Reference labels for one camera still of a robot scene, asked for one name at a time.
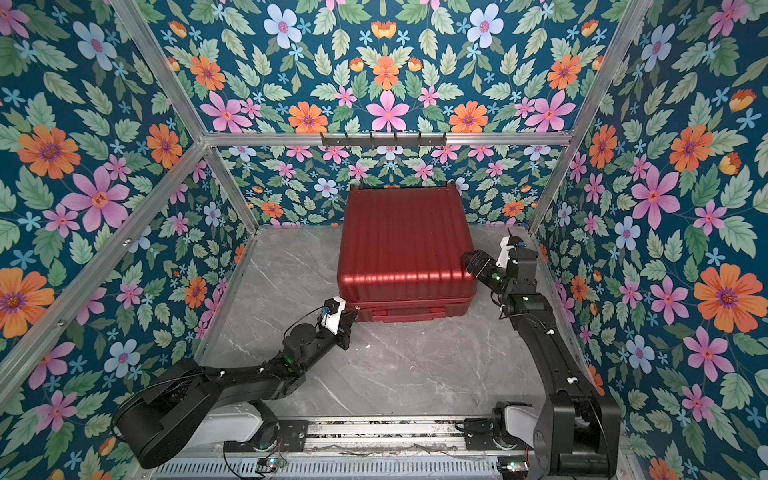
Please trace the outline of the red hard-shell suitcase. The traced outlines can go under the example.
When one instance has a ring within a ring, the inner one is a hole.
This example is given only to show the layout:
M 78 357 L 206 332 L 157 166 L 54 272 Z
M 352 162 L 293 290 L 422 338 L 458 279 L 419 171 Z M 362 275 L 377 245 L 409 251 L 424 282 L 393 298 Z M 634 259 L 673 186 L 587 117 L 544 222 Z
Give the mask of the red hard-shell suitcase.
M 355 188 L 342 224 L 340 296 L 360 322 L 463 316 L 477 292 L 462 261 L 473 249 L 456 187 Z

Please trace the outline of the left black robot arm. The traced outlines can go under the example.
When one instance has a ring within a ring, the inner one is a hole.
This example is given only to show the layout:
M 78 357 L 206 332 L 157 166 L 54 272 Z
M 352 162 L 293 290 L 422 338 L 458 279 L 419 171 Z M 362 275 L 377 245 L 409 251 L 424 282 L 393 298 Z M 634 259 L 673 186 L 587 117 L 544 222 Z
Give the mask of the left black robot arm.
M 292 394 L 334 348 L 347 350 L 357 314 L 339 311 L 329 323 L 296 325 L 282 350 L 257 366 L 216 368 L 181 360 L 124 401 L 112 427 L 145 469 L 193 446 L 253 440 L 266 426 L 277 427 L 263 403 Z

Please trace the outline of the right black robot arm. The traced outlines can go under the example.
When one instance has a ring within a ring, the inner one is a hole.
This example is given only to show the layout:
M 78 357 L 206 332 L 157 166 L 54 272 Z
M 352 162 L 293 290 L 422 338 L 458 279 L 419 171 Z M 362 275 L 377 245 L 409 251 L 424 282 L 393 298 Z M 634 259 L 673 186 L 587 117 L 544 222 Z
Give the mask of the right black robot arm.
M 541 409 L 500 401 L 489 418 L 465 420 L 459 429 L 501 449 L 525 448 L 522 467 L 504 467 L 510 478 L 611 479 L 619 466 L 620 409 L 598 392 L 567 348 L 554 310 L 538 290 L 537 261 L 517 237 L 499 258 L 482 250 L 462 257 L 465 270 L 489 288 L 501 319 L 525 342 L 545 400 Z

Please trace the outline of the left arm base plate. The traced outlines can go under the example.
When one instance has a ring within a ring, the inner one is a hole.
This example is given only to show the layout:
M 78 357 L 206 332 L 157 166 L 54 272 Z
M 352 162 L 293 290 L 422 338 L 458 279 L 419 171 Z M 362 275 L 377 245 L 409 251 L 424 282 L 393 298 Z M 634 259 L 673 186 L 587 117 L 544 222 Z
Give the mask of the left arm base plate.
M 227 441 L 226 453 L 281 453 L 302 452 L 308 439 L 310 422 L 307 420 L 269 421 L 246 441 Z

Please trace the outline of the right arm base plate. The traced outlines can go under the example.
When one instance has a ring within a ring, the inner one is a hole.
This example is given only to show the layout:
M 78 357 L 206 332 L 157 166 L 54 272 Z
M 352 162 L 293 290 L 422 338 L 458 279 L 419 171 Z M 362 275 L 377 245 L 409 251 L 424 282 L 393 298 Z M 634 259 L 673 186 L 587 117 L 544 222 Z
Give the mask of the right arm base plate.
M 507 433 L 490 418 L 465 418 L 455 424 L 468 451 L 528 451 L 522 439 Z

